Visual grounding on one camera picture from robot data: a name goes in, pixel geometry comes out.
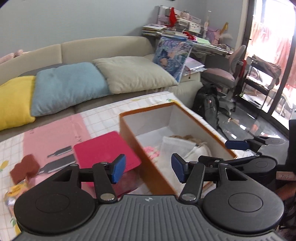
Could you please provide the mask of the white fluffy cloth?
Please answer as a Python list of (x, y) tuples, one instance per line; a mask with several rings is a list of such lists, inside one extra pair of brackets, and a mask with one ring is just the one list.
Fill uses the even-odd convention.
[(158, 167), (168, 167), (172, 154), (177, 153), (185, 161), (198, 161), (200, 156), (212, 156), (206, 142), (191, 135), (163, 137), (159, 149)]

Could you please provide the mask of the pink white knitted hat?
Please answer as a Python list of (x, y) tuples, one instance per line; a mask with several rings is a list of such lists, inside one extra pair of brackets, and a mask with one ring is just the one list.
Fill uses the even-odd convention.
[(144, 147), (144, 152), (151, 160), (157, 159), (160, 154), (158, 148), (151, 146)]

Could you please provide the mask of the brown sponge block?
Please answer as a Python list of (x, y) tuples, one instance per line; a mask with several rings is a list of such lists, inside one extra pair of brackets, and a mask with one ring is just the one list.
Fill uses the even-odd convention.
[(39, 163), (32, 154), (29, 154), (24, 156), (20, 163), (15, 164), (14, 168), (10, 171), (10, 176), (13, 183), (17, 185), (25, 179), (29, 180), (35, 177), (39, 169)]

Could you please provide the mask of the yellow foil snack packet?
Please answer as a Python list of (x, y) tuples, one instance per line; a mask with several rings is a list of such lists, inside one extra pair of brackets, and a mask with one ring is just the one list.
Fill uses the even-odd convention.
[(11, 187), (4, 195), (4, 202), (8, 207), (15, 205), (15, 201), (25, 192), (29, 190), (26, 180), (21, 181), (17, 185)]

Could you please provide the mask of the pink checked tablecloth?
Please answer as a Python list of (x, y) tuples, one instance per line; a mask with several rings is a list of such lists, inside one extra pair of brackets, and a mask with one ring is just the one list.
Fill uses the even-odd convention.
[(13, 186), (10, 171), (25, 155), (32, 154), (41, 167), (63, 157), (50, 154), (75, 144), (99, 137), (103, 134), (119, 132), (119, 115), (126, 111), (164, 103), (174, 102), (193, 116), (201, 125), (215, 135), (219, 141), (206, 138), (201, 130), (197, 138), (213, 144), (209, 150), (213, 155), (224, 159), (233, 159), (237, 153), (227, 150), (226, 139), (214, 130), (201, 116), (189, 110), (177, 97), (168, 91), (146, 94), (138, 97), (105, 104), (78, 114), (62, 118), (52, 123), (33, 128), (19, 135), (1, 141), (1, 240), (12, 240), (19, 233), (15, 218), (12, 217), (4, 202), (5, 194)]

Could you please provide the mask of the black backpack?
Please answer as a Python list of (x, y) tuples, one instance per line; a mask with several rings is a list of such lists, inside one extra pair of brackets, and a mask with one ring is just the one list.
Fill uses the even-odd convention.
[(196, 93), (191, 110), (200, 115), (215, 130), (219, 129), (218, 91), (213, 84), (205, 84)]

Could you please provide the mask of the black metal rack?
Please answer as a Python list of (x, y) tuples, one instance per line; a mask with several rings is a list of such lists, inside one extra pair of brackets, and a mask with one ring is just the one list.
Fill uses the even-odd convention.
[(262, 110), (270, 105), (280, 84), (281, 66), (267, 62), (256, 55), (246, 58), (241, 97)]

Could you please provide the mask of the grey pink office chair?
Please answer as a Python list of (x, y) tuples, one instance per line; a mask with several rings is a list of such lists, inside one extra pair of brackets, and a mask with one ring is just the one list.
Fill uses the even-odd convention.
[(227, 115), (231, 115), (236, 108), (235, 89), (239, 81), (239, 74), (243, 68), (241, 58), (245, 50), (246, 46), (241, 45), (229, 56), (228, 70), (208, 68), (202, 73), (203, 83), (210, 83), (217, 87), (221, 111)]

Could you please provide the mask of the orange white cardboard box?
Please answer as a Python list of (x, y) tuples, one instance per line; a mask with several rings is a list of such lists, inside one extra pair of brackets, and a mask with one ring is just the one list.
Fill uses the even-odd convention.
[(206, 142), (212, 157), (225, 160), (237, 155), (226, 149), (225, 139), (205, 120), (190, 114), (175, 102), (140, 108), (119, 115), (120, 134), (141, 159), (140, 176), (152, 194), (179, 195), (183, 188), (171, 164), (158, 167), (157, 159), (151, 160), (144, 147), (160, 149), (163, 137), (191, 135)]

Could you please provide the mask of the blue pillow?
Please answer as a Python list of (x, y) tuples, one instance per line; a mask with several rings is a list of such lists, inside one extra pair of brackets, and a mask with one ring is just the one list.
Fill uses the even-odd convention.
[(104, 76), (90, 62), (45, 69), (36, 75), (31, 115), (58, 113), (108, 95), (110, 91)]

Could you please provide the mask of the yellow pillow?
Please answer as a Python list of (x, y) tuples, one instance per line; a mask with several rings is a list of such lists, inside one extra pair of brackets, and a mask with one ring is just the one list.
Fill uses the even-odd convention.
[(1, 85), (1, 130), (35, 121), (31, 116), (35, 79), (35, 76), (22, 76)]

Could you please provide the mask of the blue floral patterned cushion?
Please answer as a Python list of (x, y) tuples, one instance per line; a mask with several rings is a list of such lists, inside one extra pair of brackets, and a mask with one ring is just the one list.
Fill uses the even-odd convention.
[(177, 82), (180, 82), (185, 61), (192, 48), (193, 45), (187, 41), (161, 37), (152, 61), (170, 73)]

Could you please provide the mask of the beige grey pillow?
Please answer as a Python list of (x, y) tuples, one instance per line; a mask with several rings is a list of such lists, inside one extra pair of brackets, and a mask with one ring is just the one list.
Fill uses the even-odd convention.
[(145, 57), (99, 58), (92, 63), (102, 73), (113, 94), (154, 90), (178, 84), (170, 73)]

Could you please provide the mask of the cluttered desk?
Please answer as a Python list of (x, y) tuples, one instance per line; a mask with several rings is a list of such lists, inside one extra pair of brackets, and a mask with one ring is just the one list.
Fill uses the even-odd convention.
[(141, 35), (147, 37), (152, 44), (157, 45), (161, 37), (176, 40), (187, 40), (193, 45), (192, 56), (202, 63), (207, 56), (219, 55), (228, 58), (232, 49), (223, 47), (218, 40), (208, 41), (206, 35), (208, 23), (190, 15), (187, 11), (179, 11), (173, 7), (158, 6), (157, 22), (142, 27)]

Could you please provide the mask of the pink plush on sofa back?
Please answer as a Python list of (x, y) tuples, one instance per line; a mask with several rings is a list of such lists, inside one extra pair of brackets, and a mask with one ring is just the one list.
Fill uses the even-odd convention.
[(22, 54), (23, 54), (23, 50), (21, 50), (21, 49), (16, 51), (15, 53), (7, 54), (7, 55), (0, 58), (0, 64), (5, 63), (15, 57), (21, 56)]

